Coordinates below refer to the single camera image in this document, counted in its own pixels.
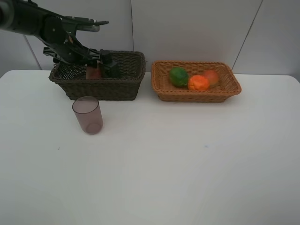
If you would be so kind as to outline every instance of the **purple cup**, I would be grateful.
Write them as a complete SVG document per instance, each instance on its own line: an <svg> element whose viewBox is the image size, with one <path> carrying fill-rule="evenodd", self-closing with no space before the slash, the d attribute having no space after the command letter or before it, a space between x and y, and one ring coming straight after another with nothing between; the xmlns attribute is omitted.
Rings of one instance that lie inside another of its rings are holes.
<svg viewBox="0 0 300 225"><path fill-rule="evenodd" d="M94 135L103 127L99 101L95 97L84 96L77 99L72 109L84 132Z"/></svg>

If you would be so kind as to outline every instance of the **wicker basket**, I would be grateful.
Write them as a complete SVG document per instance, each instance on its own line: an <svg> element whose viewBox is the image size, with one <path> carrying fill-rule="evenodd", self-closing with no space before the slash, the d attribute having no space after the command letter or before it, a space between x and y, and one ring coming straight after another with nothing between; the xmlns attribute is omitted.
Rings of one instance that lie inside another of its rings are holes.
<svg viewBox="0 0 300 225"><path fill-rule="evenodd" d="M169 72L173 67L184 68L189 76L212 69L220 75L220 81L207 91L176 88L169 80ZM169 102L224 102L241 92L240 84L231 69L222 62L155 61L152 64L151 82L158 97Z"/></svg>
<svg viewBox="0 0 300 225"><path fill-rule="evenodd" d="M58 84L71 100L94 96L99 100L134 100L145 75L145 57L140 52L112 51L113 60L119 64L121 79L86 80L86 67L59 63L54 66L49 79Z"/></svg>

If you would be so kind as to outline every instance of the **basket rim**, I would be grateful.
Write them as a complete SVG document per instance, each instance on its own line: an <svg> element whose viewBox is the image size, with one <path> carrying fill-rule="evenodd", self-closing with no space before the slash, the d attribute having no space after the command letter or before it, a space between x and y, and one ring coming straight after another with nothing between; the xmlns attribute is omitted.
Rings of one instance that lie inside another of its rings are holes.
<svg viewBox="0 0 300 225"><path fill-rule="evenodd" d="M136 78L102 78L98 80L87 80L85 78L76 78L76 79L62 79L55 77L56 71L59 69L60 64L55 64L54 68L51 70L49 75L49 80L56 83L56 84L70 84L70 83L85 83L85 84L107 84L107 83L119 83L119 84L137 84L140 83L146 73L146 59L142 52L133 52L133 51L111 51L113 53L129 53L129 54L135 54L141 57L142 59L142 70L141 73Z"/></svg>
<svg viewBox="0 0 300 225"><path fill-rule="evenodd" d="M226 69L229 71L230 76L233 78L234 83L237 85L236 90L226 91L226 90L164 90L160 89L156 86L156 73L155 73L155 66L158 63L190 63L190 64L216 64L225 66ZM152 88L157 94L164 94L164 95L192 95L192 96L233 96L238 95L241 93L242 89L240 83L236 79L235 75L233 74L232 70L226 63L223 62L213 62L213 61L184 61L184 60L157 60L152 63L151 66L151 83Z"/></svg>

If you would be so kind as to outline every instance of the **fake fruit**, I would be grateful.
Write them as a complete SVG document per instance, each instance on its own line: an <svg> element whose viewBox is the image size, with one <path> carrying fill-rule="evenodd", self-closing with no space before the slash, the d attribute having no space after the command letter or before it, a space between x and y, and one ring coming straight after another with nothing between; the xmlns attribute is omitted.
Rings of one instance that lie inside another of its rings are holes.
<svg viewBox="0 0 300 225"><path fill-rule="evenodd" d="M210 87L214 87L220 79L219 75L214 70L207 70L202 75L210 81Z"/></svg>
<svg viewBox="0 0 300 225"><path fill-rule="evenodd" d="M171 69L169 77L175 87L185 87L188 84L188 73L181 67Z"/></svg>
<svg viewBox="0 0 300 225"><path fill-rule="evenodd" d="M192 76L188 81L189 90L208 90L210 88L210 81L201 75Z"/></svg>

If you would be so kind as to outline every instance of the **white table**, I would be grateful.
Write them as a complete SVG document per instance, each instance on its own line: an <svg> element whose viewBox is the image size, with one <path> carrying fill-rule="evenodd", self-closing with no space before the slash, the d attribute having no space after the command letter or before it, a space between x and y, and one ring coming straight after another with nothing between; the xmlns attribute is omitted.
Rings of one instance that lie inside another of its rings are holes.
<svg viewBox="0 0 300 225"><path fill-rule="evenodd" d="M237 75L221 104L168 103L150 75L87 135L49 71L0 79L0 224L299 225L300 84Z"/></svg>

